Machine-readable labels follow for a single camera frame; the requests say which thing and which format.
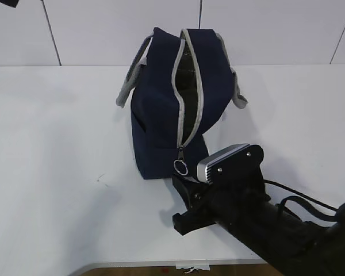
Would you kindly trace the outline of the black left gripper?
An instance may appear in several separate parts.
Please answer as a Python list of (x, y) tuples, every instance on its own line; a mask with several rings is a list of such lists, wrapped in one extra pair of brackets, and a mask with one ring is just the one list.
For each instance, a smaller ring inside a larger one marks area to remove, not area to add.
[(0, 0), (0, 3), (8, 7), (16, 8), (19, 3), (19, 0)]

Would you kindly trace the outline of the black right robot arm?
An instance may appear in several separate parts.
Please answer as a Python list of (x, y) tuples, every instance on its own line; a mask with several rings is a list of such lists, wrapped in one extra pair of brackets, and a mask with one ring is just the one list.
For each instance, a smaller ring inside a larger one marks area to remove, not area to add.
[(172, 218), (181, 234), (218, 224), (283, 275), (345, 275), (345, 203), (333, 216), (290, 196), (330, 227), (302, 221), (285, 205), (273, 205), (260, 170), (214, 184), (174, 175), (186, 212)]

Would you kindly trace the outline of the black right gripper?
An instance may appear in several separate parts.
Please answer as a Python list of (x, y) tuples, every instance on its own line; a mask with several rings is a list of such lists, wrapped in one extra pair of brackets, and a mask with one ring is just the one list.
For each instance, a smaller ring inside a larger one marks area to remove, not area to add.
[(172, 216), (173, 227), (181, 235), (213, 224), (229, 228), (247, 211), (270, 199), (261, 171), (246, 179), (212, 185), (174, 174), (172, 184), (187, 209)]

